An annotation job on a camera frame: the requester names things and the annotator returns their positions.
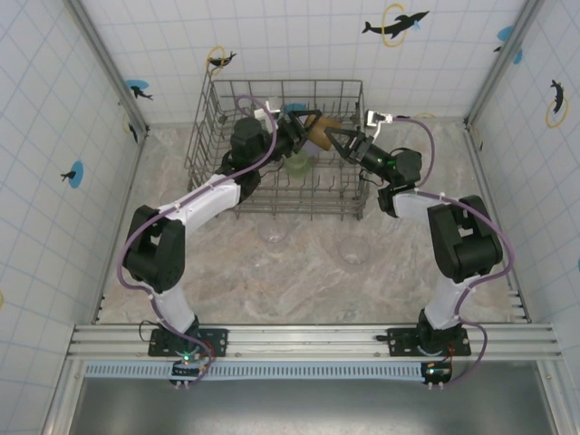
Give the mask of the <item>aluminium side base rail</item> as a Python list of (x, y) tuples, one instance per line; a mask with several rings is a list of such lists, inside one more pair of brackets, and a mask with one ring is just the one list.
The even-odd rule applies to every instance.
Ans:
[[(500, 230), (504, 230), (493, 198), (489, 177), (485, 173), (482, 158), (480, 157), (479, 145), (476, 143), (478, 136), (475, 136), (472, 130), (465, 129), (463, 138), (474, 169), (475, 180), (478, 182), (480, 196), (486, 204), (488, 215)], [(505, 290), (509, 302), (509, 315), (507, 318), (511, 323), (529, 324), (531, 322), (514, 266), (505, 275), (489, 281), (488, 285), (500, 285)]]

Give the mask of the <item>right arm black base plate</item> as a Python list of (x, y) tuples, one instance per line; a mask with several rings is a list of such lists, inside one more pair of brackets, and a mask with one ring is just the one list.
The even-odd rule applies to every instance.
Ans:
[(394, 357), (472, 355), (467, 330), (460, 325), (445, 330), (432, 330), (428, 325), (389, 328), (386, 338), (390, 356)]

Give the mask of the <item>green plastic cup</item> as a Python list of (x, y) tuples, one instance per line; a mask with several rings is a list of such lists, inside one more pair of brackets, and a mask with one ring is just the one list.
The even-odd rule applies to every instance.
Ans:
[(308, 175), (313, 166), (312, 157), (300, 150), (298, 153), (285, 159), (284, 168), (290, 178), (303, 179)]

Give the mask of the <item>shark blue oval sticker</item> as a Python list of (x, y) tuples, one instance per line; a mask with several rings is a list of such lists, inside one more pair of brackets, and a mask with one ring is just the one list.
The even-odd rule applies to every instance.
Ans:
[(153, 100), (153, 95), (146, 93), (146, 91), (150, 87), (148, 82), (138, 79), (129, 79), (126, 81), (126, 85), (128, 89), (132, 92), (136, 100), (138, 99), (145, 99), (150, 101)]

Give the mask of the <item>aluminium mounting rail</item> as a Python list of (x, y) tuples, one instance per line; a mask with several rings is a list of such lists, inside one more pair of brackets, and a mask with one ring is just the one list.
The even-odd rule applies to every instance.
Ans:
[[(144, 361), (152, 324), (97, 324), (74, 328), (67, 357), (71, 360)], [(375, 339), (386, 324), (345, 325), (227, 325), (223, 361), (373, 361), (390, 358), (390, 347)], [(468, 327), (472, 355), (454, 359), (475, 360), (486, 343), (486, 362), (561, 360), (563, 354), (549, 324), (486, 324), (487, 338)]]

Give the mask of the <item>brown plastic cup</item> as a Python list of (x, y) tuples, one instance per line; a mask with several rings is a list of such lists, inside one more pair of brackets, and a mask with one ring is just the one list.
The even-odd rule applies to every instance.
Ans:
[(335, 119), (322, 116), (314, 129), (307, 136), (307, 139), (315, 143), (321, 150), (328, 151), (333, 147), (333, 145), (324, 133), (326, 127), (342, 128), (342, 124)]

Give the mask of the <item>aluminium corner post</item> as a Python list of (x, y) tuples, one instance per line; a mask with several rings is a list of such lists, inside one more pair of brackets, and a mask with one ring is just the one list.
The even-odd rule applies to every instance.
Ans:
[(517, 20), (512, 25), (510, 35), (503, 41), (497, 60), (486, 77), (468, 116), (463, 120), (467, 131), (471, 131), (477, 124), (493, 93), (500, 85), (504, 74), (513, 63), (516, 55), (522, 50), (525, 37), (545, 3), (546, 0), (525, 0)]
[(114, 62), (108, 48), (102, 40), (96, 25), (90, 18), (82, 0), (63, 0), (63, 4), (78, 27), (85, 42), (89, 45), (98, 64), (102, 68), (110, 85), (116, 92), (119, 105), (128, 114), (130, 123), (139, 135), (141, 144), (148, 136), (150, 127), (145, 121), (132, 92), (128, 89), (120, 70)]

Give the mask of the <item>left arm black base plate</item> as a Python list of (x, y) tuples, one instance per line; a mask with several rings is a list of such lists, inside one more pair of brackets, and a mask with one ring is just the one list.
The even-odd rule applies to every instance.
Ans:
[[(202, 342), (211, 351), (213, 357), (223, 357), (226, 355), (228, 344), (227, 329), (200, 329), (197, 340)], [(201, 356), (208, 355), (203, 346), (179, 337), (164, 328), (157, 328), (151, 332), (148, 356), (177, 357), (185, 353), (199, 353)]]

